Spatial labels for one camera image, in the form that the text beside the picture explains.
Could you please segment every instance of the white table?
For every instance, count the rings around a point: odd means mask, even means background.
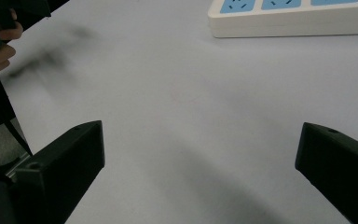
[[[103,121],[68,224],[349,223],[295,159],[305,121],[358,140],[358,35],[216,39],[211,3],[73,0],[12,43],[34,152]]]

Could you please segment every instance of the power strip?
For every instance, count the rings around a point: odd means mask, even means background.
[[[213,0],[215,37],[358,35],[358,0]]]

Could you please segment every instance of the blue outlet socket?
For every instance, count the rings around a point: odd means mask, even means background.
[[[254,6],[255,0],[226,0],[220,13],[252,11]]]
[[[264,0],[261,9],[270,10],[278,8],[300,7],[301,0]]]
[[[313,6],[325,6],[325,5],[353,3],[353,2],[358,2],[358,0],[311,0],[310,4]]]

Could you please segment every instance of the white power strip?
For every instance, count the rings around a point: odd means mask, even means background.
[[[215,37],[358,35],[358,0],[213,0]]]

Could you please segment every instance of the hand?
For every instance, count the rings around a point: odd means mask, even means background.
[[[12,10],[13,20],[17,19],[16,12]],[[0,39],[1,40],[12,40],[19,39],[22,35],[22,26],[18,22],[16,22],[16,29],[10,30],[2,30],[0,27]],[[9,58],[13,57],[16,54],[16,50],[14,50],[11,46],[7,44],[3,44],[0,48],[0,71],[10,65]]]

